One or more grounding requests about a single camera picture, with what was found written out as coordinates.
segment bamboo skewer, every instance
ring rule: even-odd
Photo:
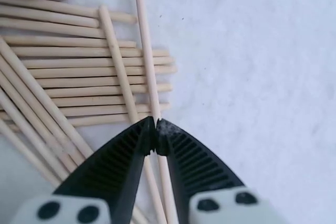
[[[124,98],[119,95],[110,95],[103,97],[70,97],[70,98],[53,98],[54,104],[61,107],[74,106],[95,106],[95,105],[118,105],[125,104]]]
[[[16,106],[21,110],[22,114],[35,128],[37,133],[43,138],[47,145],[54,151],[54,153],[63,162],[64,166],[70,171],[76,169],[75,163],[71,160],[70,156],[64,151],[64,148],[57,142],[56,138],[49,132],[42,121],[37,117],[35,112],[29,107],[27,102],[21,97],[21,95],[16,91],[12,84],[7,80],[7,78],[0,71],[0,85],[6,91],[7,95],[16,104]],[[73,153],[74,159],[81,158],[79,152]]]
[[[159,92],[168,92],[172,90],[170,83],[158,85]],[[86,87],[86,88],[66,88],[66,89],[46,89],[45,92],[50,98],[61,97],[93,97],[98,95],[117,95],[122,94],[120,86]],[[131,85],[132,93],[147,93],[146,85]]]
[[[99,68],[99,67],[114,67],[111,58],[85,58],[85,59],[43,59],[43,60],[22,60],[21,61],[28,69],[37,68]],[[143,66],[142,58],[123,58],[124,66],[138,67]],[[173,63],[171,57],[156,57],[155,65],[165,65]]]
[[[147,21],[147,13],[145,9],[145,0],[136,0],[136,8],[138,11],[139,27],[141,44],[143,48],[145,72],[147,77],[147,83],[149,87],[149,96],[151,101],[152,114],[155,123],[161,118],[161,111],[159,107],[159,96],[156,86],[155,69],[153,63],[153,52],[151,46],[150,30]],[[164,205],[167,222],[178,223],[176,205],[174,200],[174,194],[170,179],[170,173],[168,168],[168,162],[166,157],[158,156],[161,182],[163,187]]]
[[[0,37],[0,53],[16,71],[20,78],[26,83],[50,115],[53,116],[64,132],[72,139],[73,143],[83,153],[84,157],[89,157],[92,154],[92,150],[89,145],[67,121],[66,117],[59,111],[58,107],[52,102],[51,98],[44,92],[43,88],[37,83],[34,77],[29,73],[2,37]]]
[[[111,57],[111,51],[102,47],[12,47],[12,50],[19,57]],[[143,56],[139,48],[121,48],[120,52],[123,57]],[[153,50],[153,53],[155,57],[169,56],[167,50]]]
[[[139,113],[139,118],[144,119],[149,116],[150,113]],[[5,112],[0,112],[0,118],[2,120],[10,121],[10,117]],[[94,115],[94,116],[81,116],[79,118],[68,118],[68,121],[74,127],[80,126],[90,126],[97,124],[107,124],[107,123],[122,123],[130,122],[130,118],[127,114],[116,114],[116,115]],[[9,127],[15,131],[19,132],[19,128],[12,122]]]
[[[56,159],[54,153],[45,145],[43,140],[39,135],[34,131],[26,119],[21,115],[19,110],[7,97],[5,92],[0,89],[0,104],[6,110],[8,115],[13,119],[16,125],[19,126],[21,131],[26,135],[26,137],[31,141],[37,151],[42,155],[46,162],[53,168],[55,173],[62,179],[66,179],[68,172],[62,166],[60,161]]]
[[[125,67],[128,76],[143,76],[143,67]],[[175,73],[176,66],[155,66],[157,74]],[[73,78],[73,77],[104,77],[116,76],[117,72],[112,68],[47,68],[29,69],[30,74],[36,79],[43,78]]]
[[[26,159],[36,167],[36,169],[42,174],[42,176],[49,181],[54,187],[58,187],[61,183],[49,169],[39,160],[35,154],[15,135],[15,133],[6,125],[6,123],[0,119],[0,132],[21,152]]]
[[[52,134],[57,138],[57,140],[62,143],[63,146],[68,146],[68,149],[72,147],[68,136],[61,130],[59,125],[54,121],[50,114],[45,110],[45,108],[39,103],[32,92],[26,87],[23,81],[15,73],[15,71],[10,67],[10,65],[3,59],[0,55],[0,70],[6,76],[6,78],[12,83],[15,89],[21,94],[24,100],[29,104],[29,106],[35,111],[42,122],[47,126],[47,128],[52,132]],[[73,159],[77,165],[80,165],[83,161],[83,157],[75,156]]]
[[[80,88],[99,86],[118,86],[118,77],[56,78],[36,79],[42,88]],[[128,76],[130,84],[144,84],[144,76]]]
[[[88,38],[104,38],[103,31],[99,28],[71,26],[14,18],[0,18],[0,27],[31,31],[44,31],[47,33],[75,35]]]
[[[94,18],[81,17],[63,13],[49,12],[45,10],[36,10],[14,6],[0,5],[0,15],[9,17],[33,19],[44,22],[60,23],[73,26],[99,27],[99,21]]]
[[[48,46],[48,47],[107,47],[105,39],[53,37],[53,36],[3,36],[10,45],[16,46]],[[135,48],[136,42],[119,40],[119,47]]]
[[[120,82],[122,95],[124,97],[125,104],[126,104],[125,107],[127,108],[128,115],[130,117],[131,122],[136,123],[137,121],[139,121],[137,107],[135,106],[135,101],[134,101],[133,94],[131,91],[131,86],[127,78],[128,73],[122,62],[121,51],[118,47],[116,34],[114,32],[113,24],[109,17],[108,9],[106,6],[100,6],[99,16],[102,22],[103,30],[106,35],[107,43],[109,45],[113,64],[115,65],[115,71],[117,72],[117,76]],[[148,157],[145,157],[144,159],[144,170],[146,173],[146,178],[149,183],[149,188],[150,188],[151,195],[153,198],[156,214],[158,216],[158,219],[160,220],[160,223],[164,223],[163,221],[161,221],[163,207],[162,207],[162,203],[160,200],[160,194],[159,194],[159,190],[156,185],[156,182],[155,182],[154,172],[153,172],[153,169],[152,169],[152,166],[151,166],[151,163]]]
[[[170,108],[169,103],[160,105],[162,110]],[[81,107],[67,107],[60,108],[65,116],[90,116],[90,115],[115,115],[126,114],[128,112],[125,105],[102,105],[102,106],[81,106]],[[136,112],[147,113],[150,112],[148,104],[137,104],[135,106]]]
[[[66,13],[83,17],[98,18],[98,9],[50,0],[0,0],[0,3],[16,6],[24,6],[34,9],[50,10],[58,13]],[[137,18],[133,15],[121,12],[109,11],[110,18],[119,22],[135,23]]]

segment wooden dowel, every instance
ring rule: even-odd
[[[158,85],[159,92],[172,91],[173,87],[170,83],[162,83]],[[147,93],[148,88],[143,84],[131,85],[131,91],[134,94]],[[66,88],[66,89],[46,89],[45,92],[50,98],[61,97],[94,97],[98,95],[118,95],[122,94],[120,86],[102,86],[102,87],[85,87],[85,88]]]
[[[12,50],[19,57],[111,57],[110,50],[103,47],[12,47]],[[120,52],[123,57],[143,56],[139,48],[121,48]],[[155,57],[169,56],[169,52],[164,49],[153,50],[153,52]]]
[[[0,89],[0,104],[8,113],[10,118],[13,119],[15,124],[21,129],[29,141],[33,144],[41,156],[46,160],[50,167],[55,171],[55,173],[62,179],[68,177],[68,172],[62,166],[61,162],[55,157],[54,153],[48,148],[48,146],[43,142],[40,136],[34,131],[31,125],[26,121],[26,119],[21,115],[19,110],[11,102],[5,92]]]
[[[143,76],[143,67],[125,67],[128,76]],[[176,66],[155,66],[157,74],[175,73]],[[114,67],[111,68],[47,68],[30,69],[29,72],[36,79],[43,78],[73,78],[73,77],[104,77],[116,76]]]
[[[58,13],[66,13],[83,17],[98,18],[98,9],[50,0],[0,0],[0,3],[16,6],[24,6],[34,9],[50,10]],[[121,12],[109,11],[110,18],[119,22],[135,23],[137,18],[133,15]]]
[[[49,12],[45,10],[36,10],[14,6],[0,5],[0,15],[33,19],[44,22],[60,23],[73,26],[99,27],[99,21],[95,18],[81,17],[63,13]]]
[[[139,118],[144,119],[149,116],[150,113],[139,113]],[[0,118],[3,120],[11,121],[10,117],[6,114],[6,112],[0,112]],[[74,127],[80,126],[90,126],[90,125],[98,125],[98,124],[108,124],[108,123],[122,123],[122,122],[130,122],[130,118],[127,114],[117,114],[117,115],[94,115],[94,116],[82,116],[79,118],[68,118],[68,121]],[[9,127],[15,131],[19,132],[19,128],[13,123],[9,122]]]
[[[88,38],[104,38],[103,31],[99,28],[71,26],[14,18],[0,18],[0,27],[31,31],[44,31],[47,33],[75,35]]]
[[[52,37],[52,36],[3,36],[4,40],[15,46],[43,46],[43,47],[107,47],[105,39]],[[135,48],[136,42],[118,40],[119,47]]]
[[[103,97],[70,97],[70,98],[53,98],[52,101],[57,107],[74,107],[74,106],[94,106],[94,105],[118,105],[125,104],[121,95],[110,95]]]
[[[169,103],[160,104],[162,110],[170,108]],[[115,115],[127,114],[128,110],[125,105],[101,105],[101,106],[81,106],[60,108],[61,112],[67,116],[89,116],[89,115]],[[136,104],[135,111],[139,113],[150,112],[148,104]]]
[[[145,72],[147,77],[147,83],[149,85],[149,96],[151,101],[152,114],[155,123],[161,118],[161,111],[159,108],[159,96],[156,87],[155,69],[153,64],[153,52],[151,46],[150,30],[147,21],[145,0],[136,0],[136,9],[138,11],[139,27],[141,44],[143,48],[144,60],[145,60]],[[165,214],[167,222],[178,223],[176,205],[174,200],[174,194],[172,184],[170,180],[170,173],[168,168],[167,159],[164,156],[158,156],[161,182],[163,187]]]
[[[15,133],[0,119],[0,132],[26,157],[26,159],[49,181],[54,187],[58,187],[61,180],[57,178],[44,163],[15,135]]]
[[[144,84],[144,76],[128,76],[130,84]],[[99,86],[118,86],[118,77],[58,78],[36,79],[42,88],[80,88]]]
[[[127,67],[143,66],[142,58],[123,58],[122,62]],[[156,57],[155,65],[166,65],[174,62],[172,57]],[[43,59],[43,60],[22,60],[28,69],[37,68],[99,68],[114,67],[111,58],[81,58],[81,59]]]
[[[30,88],[32,93],[46,108],[49,114],[55,119],[64,132],[71,138],[72,142],[83,153],[84,157],[89,157],[93,151],[89,145],[84,141],[81,135],[75,128],[67,121],[66,117],[59,111],[58,107],[53,103],[51,98],[46,94],[43,88],[37,83],[34,77],[29,73],[26,67],[22,64],[19,58],[11,50],[8,44],[0,37],[0,54],[11,65],[15,72]]]
[[[11,98],[11,100],[16,104],[18,109],[30,122],[30,124],[35,128],[38,134],[43,138],[47,145],[54,151],[58,158],[63,162],[64,166],[70,171],[76,169],[75,163],[72,161],[67,153],[67,150],[63,148],[56,140],[56,138],[49,132],[42,121],[37,117],[35,112],[29,107],[27,102],[21,97],[21,95],[16,91],[12,84],[7,80],[7,78],[0,71],[0,86]]]
[[[57,140],[63,145],[67,146],[67,149],[72,148],[73,144],[70,142],[68,136],[61,130],[59,125],[54,121],[50,114],[45,110],[45,108],[39,103],[32,92],[23,83],[20,77],[15,73],[11,66],[4,60],[0,55],[0,70],[6,76],[6,78],[11,82],[15,89],[21,94],[24,100],[29,104],[29,106],[35,111],[37,116],[41,121],[47,126],[47,128],[52,132],[52,134],[57,138]],[[77,165],[80,165],[84,161],[84,157],[81,155],[74,155],[73,160]]]

